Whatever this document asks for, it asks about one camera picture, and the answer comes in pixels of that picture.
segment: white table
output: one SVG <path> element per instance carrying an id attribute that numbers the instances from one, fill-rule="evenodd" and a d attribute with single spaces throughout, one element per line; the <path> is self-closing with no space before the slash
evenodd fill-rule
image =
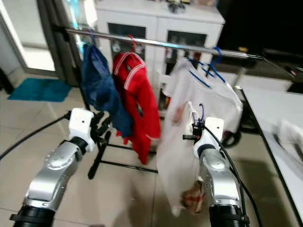
<path id="1" fill-rule="evenodd" d="M 274 138 L 275 127 L 285 119 L 303 128 L 303 95 L 242 87 L 258 122 L 260 134 L 276 166 L 296 217 L 303 226 L 303 166 L 290 157 Z"/>

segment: brown object in bag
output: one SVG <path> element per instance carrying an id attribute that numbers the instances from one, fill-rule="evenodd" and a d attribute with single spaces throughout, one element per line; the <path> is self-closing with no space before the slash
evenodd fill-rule
<path id="1" fill-rule="evenodd" d="M 202 211 L 202 204 L 206 197 L 203 182 L 195 181 L 192 188 L 182 193 L 181 204 L 192 214 L 198 214 Z"/>

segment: white cloth on table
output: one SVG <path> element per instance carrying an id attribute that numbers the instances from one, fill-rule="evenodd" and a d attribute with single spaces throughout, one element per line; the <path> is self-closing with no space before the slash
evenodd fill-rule
<path id="1" fill-rule="evenodd" d="M 299 164 L 303 165 L 303 129 L 281 120 L 277 132 L 278 142 Z"/>

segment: black cable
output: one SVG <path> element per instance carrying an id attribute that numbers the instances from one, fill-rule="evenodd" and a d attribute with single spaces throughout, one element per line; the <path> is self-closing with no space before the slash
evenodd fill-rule
<path id="1" fill-rule="evenodd" d="M 209 128 L 207 128 L 204 125 L 204 128 L 212 135 L 212 137 L 217 141 L 217 143 L 220 145 L 221 149 L 223 150 L 225 156 L 227 157 L 229 163 L 231 164 L 233 170 L 235 171 L 235 176 L 237 178 L 237 181 L 239 182 L 239 189 L 240 189 L 240 196 L 241 196 L 241 204 L 242 204 L 242 213 L 244 216 L 246 216 L 246 207 L 245 207 L 245 199 L 244 199 L 244 193 L 243 193 L 243 187 L 242 187 L 242 183 L 241 183 L 241 178 L 238 174 L 238 171 L 234 165 L 234 163 L 232 162 L 231 157 L 229 156 L 229 154 L 227 153 L 226 149 L 223 147 L 222 143 L 219 141 L 219 139 L 212 133 L 212 131 L 209 130 Z"/>
<path id="2" fill-rule="evenodd" d="M 31 132 L 30 134 L 28 134 L 27 136 L 23 137 L 22 139 L 20 139 L 18 142 L 16 142 L 15 144 L 13 144 L 11 147 L 9 147 L 6 151 L 4 151 L 1 155 L 0 155 L 0 161 L 9 153 L 11 152 L 14 148 L 16 148 L 17 146 L 19 146 L 21 143 L 23 143 L 25 140 L 29 139 L 30 137 L 32 137 L 33 135 L 37 134 L 38 132 L 46 129 L 47 127 L 61 121 L 62 119 L 66 118 L 69 119 L 71 116 L 71 111 L 69 111 L 67 114 L 63 115 L 62 117 L 59 117 L 58 119 L 46 124 L 45 126 L 42 126 L 41 128 Z"/>
<path id="3" fill-rule="evenodd" d="M 236 176 L 236 175 L 235 175 L 235 171 L 234 171 L 231 167 L 230 167 L 230 171 L 232 172 L 232 174 L 233 174 L 234 176 Z M 255 214 L 256 214 L 256 216 L 257 216 L 257 220 L 258 220 L 259 227 L 263 227 L 263 224 L 262 224 L 262 221 L 261 221 L 261 216 L 260 216 L 260 213 L 259 213 L 259 210 L 258 210 L 258 208 L 257 208 L 257 205 L 256 205 L 256 202 L 255 202 L 254 198 L 252 197 L 252 195 L 251 195 L 250 192 L 248 191 L 248 189 L 247 189 L 247 187 L 245 186 L 245 184 L 243 183 L 243 181 L 241 181 L 241 184 L 242 184 L 242 186 L 243 186 L 244 191 L 245 191 L 246 194 L 248 195 L 248 197 L 249 197 L 249 199 L 250 199 L 250 201 L 251 201 L 251 204 L 252 204 L 252 206 L 253 206 L 253 208 L 254 208 Z"/>

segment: metal rail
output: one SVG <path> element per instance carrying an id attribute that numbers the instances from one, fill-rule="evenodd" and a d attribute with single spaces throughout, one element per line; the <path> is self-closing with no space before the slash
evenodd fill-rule
<path id="1" fill-rule="evenodd" d="M 130 38 L 127 36 L 121 36 L 121 35 L 112 35 L 112 34 L 106 34 L 106 33 L 99 33 L 99 32 L 90 32 L 85 30 L 78 30 L 78 29 L 72 29 L 72 28 L 66 28 L 65 29 L 67 33 L 69 34 L 78 34 L 78 35 L 93 35 L 98 38 L 105 38 L 105 39 L 113 39 L 113 40 L 120 40 L 124 42 L 132 42 L 135 41 L 138 44 L 145 44 L 145 45 L 152 45 L 152 46 L 161 46 L 161 47 L 167 47 L 171 49 L 181 49 L 181 50 L 187 50 L 187 51 L 195 51 L 195 52 L 205 52 L 210 53 L 213 55 L 219 55 L 218 51 L 212 48 L 205 48 L 205 47 L 199 47 L 199 46 L 188 46 L 188 45 L 180 45 L 180 44 L 171 44 L 171 43 L 165 43 L 165 42 L 159 42 L 155 40 L 149 40 L 149 39 L 139 39 L 139 38 Z M 259 55 L 254 54 L 247 54 L 244 52 L 239 51 L 227 51 L 227 50 L 221 50 L 221 54 L 223 57 L 232 57 L 232 58 L 239 58 L 239 59 L 263 59 Z"/>

